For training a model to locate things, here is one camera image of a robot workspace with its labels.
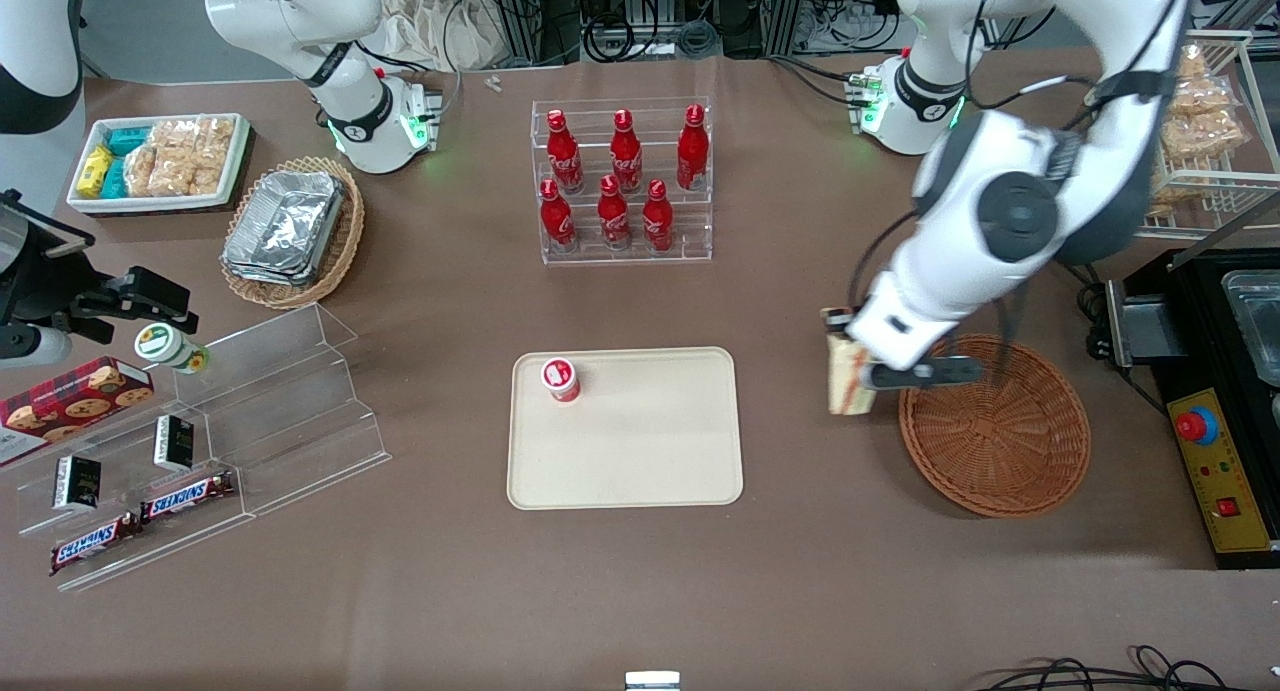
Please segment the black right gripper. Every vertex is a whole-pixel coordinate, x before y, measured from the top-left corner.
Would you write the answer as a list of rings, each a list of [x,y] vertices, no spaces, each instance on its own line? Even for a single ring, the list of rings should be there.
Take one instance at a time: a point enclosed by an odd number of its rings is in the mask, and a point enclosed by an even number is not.
[[[113,340],[115,321],[123,319],[160,322],[186,335],[198,331],[187,287],[147,267],[129,267],[123,276],[101,275],[86,255],[95,243],[96,235],[33,211],[20,196],[4,196],[3,328],[36,325],[74,330],[88,340]],[[96,293],[104,282],[116,319],[77,311],[77,299]]]

